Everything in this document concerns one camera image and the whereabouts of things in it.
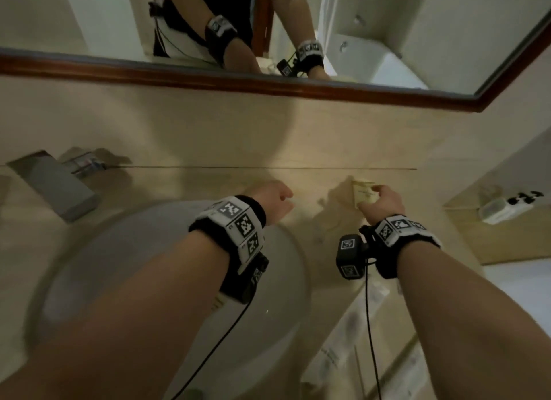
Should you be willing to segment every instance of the white oval sink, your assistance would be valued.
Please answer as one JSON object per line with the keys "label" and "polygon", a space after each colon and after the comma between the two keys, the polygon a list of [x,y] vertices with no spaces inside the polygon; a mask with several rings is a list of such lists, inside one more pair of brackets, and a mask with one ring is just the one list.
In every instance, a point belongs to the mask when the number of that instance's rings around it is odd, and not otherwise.
{"label": "white oval sink", "polygon": [[[211,203],[161,203],[115,222],[94,237],[53,279],[38,318],[38,340],[48,338],[107,287],[129,277],[186,235],[195,215]],[[201,392],[199,398],[232,399],[258,383],[286,352],[307,312],[310,291],[299,250],[277,226],[266,228],[265,236],[262,252],[270,260],[268,269],[247,313],[189,385]],[[165,399],[183,386],[243,308],[228,300],[209,316]]]}

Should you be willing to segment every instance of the person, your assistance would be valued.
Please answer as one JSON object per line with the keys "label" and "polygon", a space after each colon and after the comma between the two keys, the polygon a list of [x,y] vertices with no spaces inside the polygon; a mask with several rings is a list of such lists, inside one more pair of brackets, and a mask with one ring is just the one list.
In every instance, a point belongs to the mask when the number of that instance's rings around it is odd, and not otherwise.
{"label": "person", "polygon": [[[405,215],[397,192],[374,190],[379,200],[360,205],[370,224]],[[293,209],[279,181],[244,194],[266,225]],[[208,234],[190,232],[39,345],[0,399],[160,399],[229,264]],[[551,339],[506,294],[426,241],[402,248],[397,274],[439,399],[551,398]]]}
{"label": "person", "polygon": [[[210,60],[205,27],[222,15],[236,29],[237,37],[223,45],[223,67],[229,71],[262,74],[251,50],[252,0],[155,0],[150,14],[155,18],[154,55],[187,56]],[[315,41],[310,8],[306,0],[272,0],[272,5],[296,49]],[[323,64],[307,70],[311,79],[330,81]]]}

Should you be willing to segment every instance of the white bathtub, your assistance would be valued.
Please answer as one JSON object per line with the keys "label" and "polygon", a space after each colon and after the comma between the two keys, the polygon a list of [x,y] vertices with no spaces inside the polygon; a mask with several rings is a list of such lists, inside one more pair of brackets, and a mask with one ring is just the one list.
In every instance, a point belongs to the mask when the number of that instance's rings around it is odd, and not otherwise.
{"label": "white bathtub", "polygon": [[358,83],[429,89],[389,48],[375,40],[332,34],[326,55],[339,76]]}

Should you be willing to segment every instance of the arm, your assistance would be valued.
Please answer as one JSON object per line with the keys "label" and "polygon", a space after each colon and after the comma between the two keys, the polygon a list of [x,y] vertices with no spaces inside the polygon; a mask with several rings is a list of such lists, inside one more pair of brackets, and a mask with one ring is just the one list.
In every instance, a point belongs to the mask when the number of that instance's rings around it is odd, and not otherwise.
{"label": "arm", "polygon": [[[280,182],[247,195],[267,224],[285,216]],[[229,255],[201,231],[151,259],[39,346],[0,385],[0,399],[159,399],[186,356],[224,279]]]}
{"label": "arm", "polygon": [[[272,0],[272,4],[295,48],[316,38],[307,0]],[[331,81],[323,67],[312,68],[308,77]]]}
{"label": "arm", "polygon": [[[205,27],[214,14],[204,0],[172,0],[178,13],[195,33],[205,40]],[[224,68],[232,72],[262,74],[255,54],[238,38],[233,39],[224,53]]]}
{"label": "arm", "polygon": [[[370,224],[404,214],[400,196],[360,204]],[[440,399],[551,398],[551,339],[496,286],[427,242],[406,245],[398,278]]]}

